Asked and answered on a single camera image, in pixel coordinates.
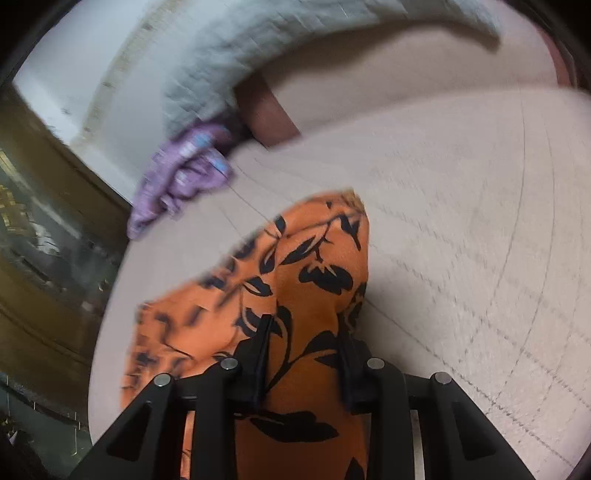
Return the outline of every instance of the fabric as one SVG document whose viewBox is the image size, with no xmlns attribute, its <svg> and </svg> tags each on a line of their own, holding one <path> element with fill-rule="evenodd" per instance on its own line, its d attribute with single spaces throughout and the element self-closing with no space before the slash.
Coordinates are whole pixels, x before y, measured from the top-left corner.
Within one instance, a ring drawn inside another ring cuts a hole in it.
<svg viewBox="0 0 591 480">
<path fill-rule="evenodd" d="M 143 305 L 122 406 L 159 372 L 201 374 L 272 316 L 264 410 L 236 421 L 238 478 L 363 479 L 362 419 L 340 400 L 336 335 L 356 325 L 368 236 L 363 204 L 352 191 L 312 197 L 266 224 L 208 275 Z M 184 477 L 194 420 L 193 413 Z"/>
<path fill-rule="evenodd" d="M 497 38 L 478 0 L 243 0 L 197 32 L 164 92 L 167 134 L 233 106 L 232 89 L 287 50 L 342 30 L 390 20 L 456 21 Z"/>
<path fill-rule="evenodd" d="M 556 46 L 528 18 L 502 1 L 479 2 L 502 26 L 497 43 L 463 25 L 406 21 L 319 38 L 237 85 L 241 117 L 272 147 L 411 99 L 568 79 Z"/>
<path fill-rule="evenodd" d="M 224 126 L 201 124 L 164 144 L 152 157 L 135 194 L 128 237 L 138 238 L 164 212 L 178 214 L 183 203 L 198 192 L 226 184 L 232 168 L 215 147 L 234 141 Z"/>
</svg>

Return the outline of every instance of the black leaf pattern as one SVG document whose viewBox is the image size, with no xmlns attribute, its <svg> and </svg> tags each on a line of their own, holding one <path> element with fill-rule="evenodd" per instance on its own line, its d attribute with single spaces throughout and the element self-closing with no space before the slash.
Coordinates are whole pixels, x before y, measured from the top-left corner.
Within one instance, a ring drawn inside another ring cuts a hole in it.
<svg viewBox="0 0 591 480">
<path fill-rule="evenodd" d="M 259 325 L 261 324 L 261 322 L 267 321 L 267 320 L 272 320 L 270 319 L 270 317 L 273 317 L 273 315 L 269 314 L 269 313 L 263 313 L 263 315 L 261 315 L 260 317 L 254 313 L 252 311 L 252 309 L 247 308 L 245 310 L 246 313 L 246 321 L 248 321 L 248 323 L 250 323 L 254 328 L 258 329 Z"/>
<path fill-rule="evenodd" d="M 345 480 L 365 480 L 363 468 L 361 467 L 357 459 L 351 459 L 351 462 L 349 463 L 349 468 L 347 468 L 347 473 L 345 474 Z"/>
<path fill-rule="evenodd" d="M 339 436 L 332 425 L 316 421 L 316 415 L 310 411 L 264 412 L 261 417 L 250 420 L 265 435 L 283 443 L 324 442 Z"/>
<path fill-rule="evenodd" d="M 322 271 L 318 267 L 314 267 L 312 271 L 308 271 L 308 266 L 302 268 L 300 271 L 299 280 L 302 283 L 313 282 L 317 287 L 322 288 L 322 290 L 337 295 L 340 295 L 343 290 L 350 291 L 353 288 L 353 278 L 344 268 L 338 267 L 337 265 L 330 265 L 332 272 L 328 268 Z"/>
<path fill-rule="evenodd" d="M 226 286 L 226 281 L 216 277 L 215 275 L 208 275 L 199 282 L 199 285 L 208 290 L 212 287 L 215 287 L 218 290 L 223 290 L 223 288 Z"/>
<path fill-rule="evenodd" d="M 271 322 L 271 333 L 274 333 L 280 338 L 283 338 L 283 332 L 281 331 L 281 327 L 279 326 L 275 318 L 273 318 L 273 321 Z"/>
<path fill-rule="evenodd" d="M 244 288 L 257 297 L 268 297 L 273 295 L 271 287 L 263 282 L 261 277 L 252 277 L 245 280 Z"/>
<path fill-rule="evenodd" d="M 285 329 L 286 329 L 288 335 L 290 335 L 291 328 L 292 328 L 290 310 L 287 307 L 284 307 L 283 305 L 278 305 L 277 306 L 277 318 L 279 318 L 281 320 L 281 322 L 285 326 Z"/>
<path fill-rule="evenodd" d="M 361 298 L 365 297 L 365 290 L 367 290 L 368 287 L 368 283 L 367 282 L 363 282 L 359 284 L 359 287 L 357 287 L 357 290 L 355 290 L 355 296 L 360 295 Z"/>
<path fill-rule="evenodd" d="M 251 330 L 250 327 L 244 322 L 244 318 L 240 315 L 236 320 L 234 320 L 234 325 L 240 327 L 242 333 L 246 335 L 248 338 L 252 338 L 256 335 L 256 330 Z"/>
<path fill-rule="evenodd" d="M 180 353 L 181 355 L 184 355 L 184 356 L 190 358 L 191 360 L 195 360 L 195 357 L 193 355 L 191 355 L 190 353 L 183 352 L 182 350 L 179 350 L 178 348 L 175 348 L 172 345 L 169 345 L 167 343 L 165 343 L 164 345 L 173 352 Z"/>
<path fill-rule="evenodd" d="M 339 322 L 339 331 L 348 331 L 347 324 L 345 322 L 345 312 L 339 312 L 336 314 L 337 321 Z"/>
<path fill-rule="evenodd" d="M 285 233 L 285 219 L 281 215 L 275 219 L 275 226 L 281 235 Z"/>
<path fill-rule="evenodd" d="M 261 275 L 270 273 L 275 269 L 275 252 L 277 250 L 277 243 L 269 247 L 269 250 L 261 257 L 259 262 L 259 272 Z"/>
<path fill-rule="evenodd" d="M 218 304 L 216 305 L 216 308 L 221 308 L 223 307 L 227 302 L 229 302 L 232 297 L 238 293 L 240 291 L 240 285 L 234 285 L 234 287 L 229 290 L 228 292 L 226 292 L 226 294 L 222 297 L 222 299 L 218 302 Z"/>
<path fill-rule="evenodd" d="M 323 350 L 336 350 L 336 337 L 330 330 L 325 330 L 309 341 L 302 355 L 321 352 Z"/>
<path fill-rule="evenodd" d="M 170 364 L 169 372 L 174 378 L 181 378 L 184 372 L 184 366 L 189 359 L 185 356 L 175 358 Z"/>
<path fill-rule="evenodd" d="M 359 318 L 359 312 L 361 312 L 362 306 L 362 302 L 356 303 L 355 306 L 351 309 L 351 313 L 349 313 L 349 325 L 351 325 L 353 328 L 357 327 L 357 318 Z"/>
<path fill-rule="evenodd" d="M 314 241 L 314 237 L 311 236 L 308 240 L 303 241 L 295 250 L 291 251 L 287 257 L 281 262 L 281 265 L 291 265 L 292 263 L 299 262 L 306 258 L 312 250 L 310 245 Z"/>
<path fill-rule="evenodd" d="M 164 324 L 164 330 L 160 334 L 160 343 L 168 343 L 168 337 L 174 332 L 172 318 L 165 313 L 157 313 L 154 318 Z"/>
<path fill-rule="evenodd" d="M 353 222 L 353 225 L 351 225 L 346 215 L 339 215 L 339 219 L 341 230 L 345 233 L 348 233 L 353 238 L 357 250 L 361 251 L 361 244 L 359 243 L 359 238 L 357 237 L 357 234 L 359 232 L 359 220 L 356 220 L 355 222 Z"/>
<path fill-rule="evenodd" d="M 255 246 L 256 237 L 253 236 L 251 239 L 244 242 L 244 244 L 237 251 L 235 251 L 232 256 L 238 260 L 244 260 L 252 253 L 252 251 L 255 249 Z"/>
<path fill-rule="evenodd" d="M 191 312 L 189 312 L 189 315 L 187 316 L 187 320 L 184 324 L 185 327 L 194 327 L 197 324 L 199 316 L 201 315 L 201 312 L 203 310 L 205 310 L 203 307 L 194 306 L 193 310 L 191 310 Z"/>
<path fill-rule="evenodd" d="M 153 358 L 149 352 L 139 352 L 135 355 L 135 363 L 140 367 L 150 367 L 151 365 L 157 365 L 160 359 L 158 357 Z"/>
<path fill-rule="evenodd" d="M 323 355 L 315 358 L 318 363 L 326 365 L 327 367 L 331 367 L 334 369 L 339 368 L 339 356 L 336 353 L 329 353 L 328 355 Z"/>
</svg>

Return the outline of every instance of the orange floral fabric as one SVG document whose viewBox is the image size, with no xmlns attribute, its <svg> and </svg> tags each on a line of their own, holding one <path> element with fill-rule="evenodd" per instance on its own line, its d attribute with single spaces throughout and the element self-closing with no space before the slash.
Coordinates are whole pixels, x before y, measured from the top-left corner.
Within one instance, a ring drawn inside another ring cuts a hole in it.
<svg viewBox="0 0 591 480">
<path fill-rule="evenodd" d="M 312 197 L 204 278 L 144 304 L 123 407 L 160 372 L 189 377 L 231 356 L 271 316 L 264 409 L 236 420 L 239 480 L 364 479 L 363 425 L 340 400 L 336 335 L 355 328 L 368 238 L 363 204 L 352 191 Z M 189 476 L 193 420 L 187 419 L 181 477 Z"/>
</svg>

